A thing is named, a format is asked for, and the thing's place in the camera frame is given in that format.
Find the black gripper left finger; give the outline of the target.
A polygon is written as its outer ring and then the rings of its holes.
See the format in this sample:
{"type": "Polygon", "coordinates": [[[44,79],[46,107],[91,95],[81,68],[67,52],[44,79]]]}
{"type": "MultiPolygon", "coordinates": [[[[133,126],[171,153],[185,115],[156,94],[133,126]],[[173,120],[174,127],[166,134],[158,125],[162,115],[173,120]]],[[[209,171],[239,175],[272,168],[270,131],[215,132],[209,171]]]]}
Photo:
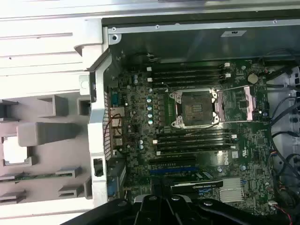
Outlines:
{"type": "Polygon", "coordinates": [[[89,210],[64,225],[159,225],[164,196],[161,179],[152,179],[149,195],[138,196],[131,204],[126,199],[115,199],[89,210]]]}

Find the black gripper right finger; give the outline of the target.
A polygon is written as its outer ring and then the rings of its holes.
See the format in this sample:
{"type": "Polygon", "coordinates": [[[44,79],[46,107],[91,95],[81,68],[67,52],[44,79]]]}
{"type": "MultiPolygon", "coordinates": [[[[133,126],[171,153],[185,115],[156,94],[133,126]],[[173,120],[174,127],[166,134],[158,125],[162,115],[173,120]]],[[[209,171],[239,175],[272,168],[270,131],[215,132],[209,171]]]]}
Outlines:
{"type": "Polygon", "coordinates": [[[292,216],[276,207],[280,216],[257,216],[215,199],[187,202],[162,180],[162,224],[164,225],[292,225],[292,216]]]}

